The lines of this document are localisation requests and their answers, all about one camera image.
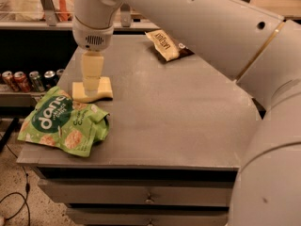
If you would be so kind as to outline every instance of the black cable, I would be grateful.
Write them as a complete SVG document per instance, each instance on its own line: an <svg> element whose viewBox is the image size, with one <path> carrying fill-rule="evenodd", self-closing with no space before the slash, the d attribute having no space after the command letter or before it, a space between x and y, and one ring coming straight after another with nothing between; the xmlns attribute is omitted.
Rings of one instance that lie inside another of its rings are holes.
<svg viewBox="0 0 301 226"><path fill-rule="evenodd" d="M18 158L18 156L10 149L10 147L7 145L7 144L5 144L6 146L7 146L7 148L8 148L8 150L16 157L16 158ZM28 173L26 172L26 170L25 170L25 168L22 166L22 169L23 169L23 171L24 171L24 173L25 173L25 179L26 179L26 185L25 185L25 193L26 193L26 195L24 196L22 193L20 193L20 192L12 192L12 193L9 193L9 194L7 194L7 196L5 196L1 201L0 201L0 203L4 200L4 199L6 199L6 198L8 198L9 196L11 196L11 195L20 195L23 199L24 199L24 203L22 204L22 206L19 208L19 210L14 214L14 215L12 215L11 217L9 217L9 218L5 218L5 220L6 221L9 221L9 220L11 220L12 218L14 218L14 217L16 217L20 212L21 212L21 210L24 208L24 206L26 206L27 207L27 215L28 215L28 226L30 226L30 209L29 209L29 205L28 205L28 203L27 203L27 199L28 199L28 194L29 194L29 191L30 191L30 184L29 184L29 182L28 182Z"/></svg>

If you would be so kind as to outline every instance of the speckled floor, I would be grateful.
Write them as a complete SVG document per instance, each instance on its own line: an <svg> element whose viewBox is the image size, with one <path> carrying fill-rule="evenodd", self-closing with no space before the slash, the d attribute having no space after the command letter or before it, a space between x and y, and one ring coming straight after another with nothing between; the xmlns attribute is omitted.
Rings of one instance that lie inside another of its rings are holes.
<svg viewBox="0 0 301 226"><path fill-rule="evenodd" d="M0 135L4 135L11 122L10 119L0 119ZM22 167L16 164L16 155L21 151L23 144L17 140L18 130L21 127L19 122L17 128L11 135L7 146L0 153L0 201L12 192L19 192L25 196L26 176ZM30 209L31 226L80 226L74 224L65 215L64 204L53 203L38 187L39 177L30 168L25 168L28 174L30 191L28 193L28 206ZM5 218L13 216L24 203L20 195L12 195L0 202L0 215ZM27 209L24 206L22 211L14 218L8 220L6 226L28 225Z"/></svg>

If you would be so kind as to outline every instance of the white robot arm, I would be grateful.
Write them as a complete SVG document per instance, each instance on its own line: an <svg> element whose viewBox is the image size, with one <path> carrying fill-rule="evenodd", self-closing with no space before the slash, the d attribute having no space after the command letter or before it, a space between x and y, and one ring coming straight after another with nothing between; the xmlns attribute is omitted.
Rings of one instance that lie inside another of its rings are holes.
<svg viewBox="0 0 301 226"><path fill-rule="evenodd" d="M237 176L229 226L299 225L301 26L238 0L75 0L77 43L105 49L123 2L267 110Z"/></svg>

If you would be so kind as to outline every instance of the snack bag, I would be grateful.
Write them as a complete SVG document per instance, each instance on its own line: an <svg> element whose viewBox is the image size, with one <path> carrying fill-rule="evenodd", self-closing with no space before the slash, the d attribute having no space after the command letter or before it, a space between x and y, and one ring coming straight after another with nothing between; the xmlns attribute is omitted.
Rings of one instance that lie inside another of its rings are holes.
<svg viewBox="0 0 301 226"><path fill-rule="evenodd" d="M163 30L148 32L146 33L146 36L153 42L156 50L165 58L166 61L181 57L188 57L194 54L185 45L171 38Z"/></svg>
<svg viewBox="0 0 301 226"><path fill-rule="evenodd" d="M64 90L53 87L24 120L18 139L88 157L92 144L108 134L107 115L96 105L75 102Z"/></svg>

